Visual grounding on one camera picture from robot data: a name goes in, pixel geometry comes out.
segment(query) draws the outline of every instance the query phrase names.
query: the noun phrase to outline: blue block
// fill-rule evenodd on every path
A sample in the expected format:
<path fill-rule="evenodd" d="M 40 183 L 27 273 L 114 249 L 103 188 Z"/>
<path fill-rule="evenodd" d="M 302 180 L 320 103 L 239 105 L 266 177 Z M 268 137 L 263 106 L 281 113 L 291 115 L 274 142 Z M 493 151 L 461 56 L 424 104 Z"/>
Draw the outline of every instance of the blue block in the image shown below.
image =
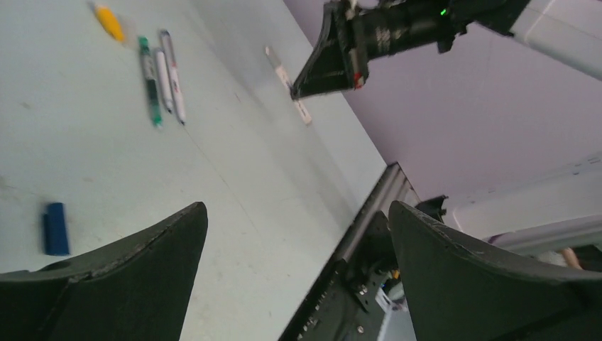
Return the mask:
<path fill-rule="evenodd" d="M 65 206 L 60 202 L 54 202 L 46 206 L 44 246 L 46 254 L 51 256 L 68 256 L 70 254 Z"/>

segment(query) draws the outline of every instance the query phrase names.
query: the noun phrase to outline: white table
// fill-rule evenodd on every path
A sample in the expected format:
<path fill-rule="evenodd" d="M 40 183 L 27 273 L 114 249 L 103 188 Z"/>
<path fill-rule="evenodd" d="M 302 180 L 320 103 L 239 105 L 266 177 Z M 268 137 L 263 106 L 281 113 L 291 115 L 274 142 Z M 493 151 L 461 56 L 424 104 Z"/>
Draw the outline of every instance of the white table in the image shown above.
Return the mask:
<path fill-rule="evenodd" d="M 0 272 L 42 251 L 41 207 L 65 203 L 72 253 L 194 201 L 209 232 L 182 340 L 274 340 L 385 164 L 341 95 L 306 101 L 272 71 L 311 47 L 281 0 L 106 0 L 158 44 L 170 30 L 186 128 L 151 125 L 136 51 L 85 1 L 0 1 Z"/>

